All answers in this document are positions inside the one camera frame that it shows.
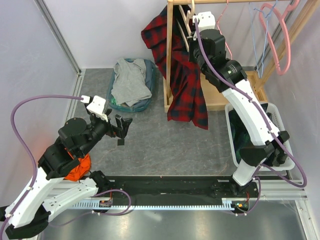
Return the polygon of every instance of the white bracket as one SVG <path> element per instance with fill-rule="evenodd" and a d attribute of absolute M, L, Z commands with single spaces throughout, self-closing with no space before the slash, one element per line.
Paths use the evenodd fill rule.
<path fill-rule="evenodd" d="M 199 32 L 206 29 L 215 29 L 216 19 L 210 11 L 200 12 L 198 15 L 192 17 L 192 22 L 195 23 L 195 19 L 198 22 Z M 197 40 L 197 33 L 193 35 L 193 40 Z"/>
<path fill-rule="evenodd" d="M 81 102 L 83 102 L 85 104 L 89 103 L 89 101 L 90 101 L 89 96 L 82 95 L 81 97 L 83 98 L 83 100 L 81 100 Z M 96 95 L 96 96 L 94 96 L 92 102 L 86 107 L 86 109 L 90 113 L 95 114 L 97 117 L 108 122 L 109 121 L 108 117 L 106 114 L 104 114 L 106 104 L 108 104 L 106 99 Z"/>
<path fill-rule="evenodd" d="M 33 189 L 30 190 L 29 194 L 24 198 L 22 203 L 15 210 L 13 216 L 9 219 L 9 224 L 12 224 L 15 228 L 19 228 L 31 223 L 38 208 L 41 206 L 48 194 L 58 183 L 60 183 L 64 179 L 63 177 L 60 177 L 47 180 L 46 176 L 47 174 L 43 170 L 43 168 L 39 167 Z M 30 183 L 31 180 L 17 197 L 17 199 L 5 209 L 6 214 L 12 211 L 15 204 L 17 204 L 18 200 L 22 197 L 22 195 L 29 187 Z"/>
<path fill-rule="evenodd" d="M 43 201 L 43 207 L 47 212 L 51 212 L 48 221 L 51 222 L 56 216 L 82 199 L 89 198 L 98 192 L 96 182 L 91 178 L 86 178 L 73 188 L 64 193 Z"/>

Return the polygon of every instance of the teal laundry basket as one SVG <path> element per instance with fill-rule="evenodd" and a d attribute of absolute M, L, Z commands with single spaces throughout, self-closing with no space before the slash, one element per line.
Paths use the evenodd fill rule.
<path fill-rule="evenodd" d="M 126 58 L 125 60 L 129 63 L 132 63 L 135 59 Z M 154 88 L 155 88 L 155 82 L 156 82 L 156 65 L 152 61 L 147 60 L 147 59 L 144 59 L 144 63 L 146 66 L 145 79 L 147 81 L 148 79 L 151 78 L 150 85 L 149 86 L 146 85 L 146 86 L 149 88 L 150 92 L 153 95 Z M 114 100 L 113 100 L 114 96 L 111 94 L 111 91 L 114 87 L 115 79 L 116 79 L 116 73 L 115 73 L 115 71 L 113 71 L 112 76 L 111 76 L 111 80 L 110 80 L 110 84 L 109 84 L 109 88 L 108 88 L 108 92 L 106 94 L 106 99 L 109 100 L 109 106 L 111 108 L 122 111 L 122 112 L 134 113 L 134 112 L 141 112 L 149 106 L 152 97 L 149 99 L 141 100 L 141 101 L 137 102 L 136 104 L 134 104 L 133 106 L 126 106 L 125 104 L 122 104 L 122 105 L 114 104 Z"/>

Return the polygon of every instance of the wooden shelf base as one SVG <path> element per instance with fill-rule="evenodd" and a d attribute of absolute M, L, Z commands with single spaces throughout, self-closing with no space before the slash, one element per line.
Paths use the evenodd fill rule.
<path fill-rule="evenodd" d="M 258 74 L 256 71 L 247 71 L 248 79 L 253 87 L 259 80 Z M 167 97 L 167 81 L 163 78 L 163 94 L 164 94 L 164 111 L 167 113 L 170 107 L 170 104 L 173 101 L 173 96 L 170 94 L 170 98 Z M 211 85 L 205 76 L 201 74 L 201 87 L 204 94 L 204 99 L 206 103 L 206 108 L 208 111 L 221 111 L 225 109 L 225 105 L 228 104 L 228 100 L 218 92 L 216 87 Z M 264 88 L 255 93 L 259 101 L 267 102 L 267 95 Z"/>

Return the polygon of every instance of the plaid shirt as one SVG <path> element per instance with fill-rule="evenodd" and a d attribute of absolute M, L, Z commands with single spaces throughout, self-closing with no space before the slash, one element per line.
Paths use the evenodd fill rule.
<path fill-rule="evenodd" d="M 202 129 L 208 129 L 208 113 L 201 88 L 200 69 L 189 62 L 189 53 L 179 33 L 175 15 L 180 14 L 178 6 L 173 10 L 172 52 L 170 87 L 173 101 L 168 110 L 169 120 L 190 122 Z M 152 50 L 154 62 L 163 76 L 167 76 L 167 7 L 141 32 L 148 49 Z"/>

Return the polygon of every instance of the wooden rod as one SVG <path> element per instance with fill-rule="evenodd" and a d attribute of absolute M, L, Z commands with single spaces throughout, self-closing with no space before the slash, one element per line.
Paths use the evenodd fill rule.
<path fill-rule="evenodd" d="M 169 102 L 170 89 L 170 73 L 171 73 L 171 50 L 172 50 L 172 26 L 174 18 L 173 0 L 168 0 L 167 4 L 167 24 L 166 24 L 166 97 Z"/>
<path fill-rule="evenodd" d="M 296 40 L 297 36 L 301 32 L 301 30 L 304 28 L 304 26 L 307 24 L 311 16 L 314 14 L 319 4 L 320 4 L 320 0 L 308 0 L 305 3 L 305 5 L 303 6 L 303 9 L 301 10 L 299 15 L 295 19 L 292 27 L 288 31 L 291 45 Z M 281 45 L 279 46 L 276 52 L 280 61 L 286 54 L 285 40 L 282 41 Z M 272 59 L 267 65 L 267 67 L 265 68 L 262 78 L 259 81 L 257 81 L 253 87 L 256 92 L 258 92 L 265 85 L 265 83 L 268 81 L 268 79 L 270 78 L 271 74 L 274 72 L 275 69 L 276 69 L 276 65 Z"/>
<path fill-rule="evenodd" d="M 186 5 L 191 4 L 192 0 L 172 0 L 174 5 Z M 229 0 L 229 3 L 252 3 L 252 2 L 265 2 L 266 0 Z M 226 4 L 227 0 L 194 0 L 195 4 Z"/>

